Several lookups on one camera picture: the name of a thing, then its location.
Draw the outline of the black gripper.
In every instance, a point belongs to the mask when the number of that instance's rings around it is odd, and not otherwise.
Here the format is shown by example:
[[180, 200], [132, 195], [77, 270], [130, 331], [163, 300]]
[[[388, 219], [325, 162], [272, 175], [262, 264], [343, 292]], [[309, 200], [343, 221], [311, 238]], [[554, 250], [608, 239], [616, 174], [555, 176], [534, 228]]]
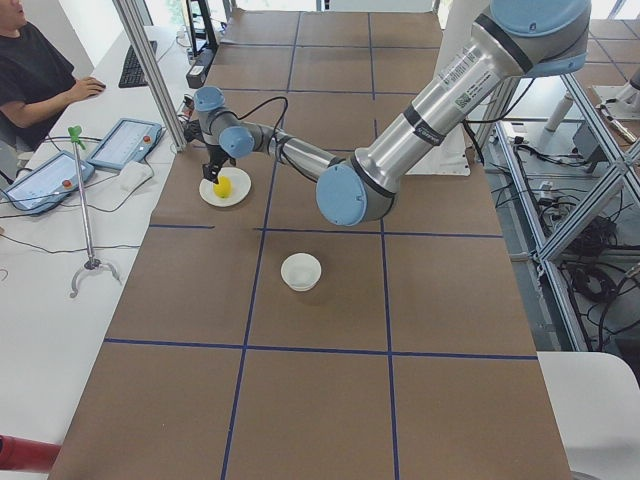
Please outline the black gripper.
[[209, 162], [202, 165], [203, 178], [218, 184], [221, 169], [226, 163], [235, 167], [236, 159], [231, 157], [220, 145], [207, 144], [206, 149], [209, 155]]

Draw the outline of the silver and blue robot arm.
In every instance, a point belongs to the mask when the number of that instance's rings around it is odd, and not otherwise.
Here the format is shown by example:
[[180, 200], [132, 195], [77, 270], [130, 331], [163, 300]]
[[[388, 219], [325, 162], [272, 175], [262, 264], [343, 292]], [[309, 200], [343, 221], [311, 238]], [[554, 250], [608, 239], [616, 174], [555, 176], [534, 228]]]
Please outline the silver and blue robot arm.
[[402, 177], [508, 78], [568, 74], [586, 61], [588, 1], [492, 1], [470, 25], [469, 40], [450, 63], [368, 147], [338, 158], [283, 130], [245, 122], [214, 86], [194, 95], [197, 118], [186, 141], [203, 142], [203, 176], [261, 152], [315, 182], [317, 206], [329, 222], [353, 226], [389, 213]]

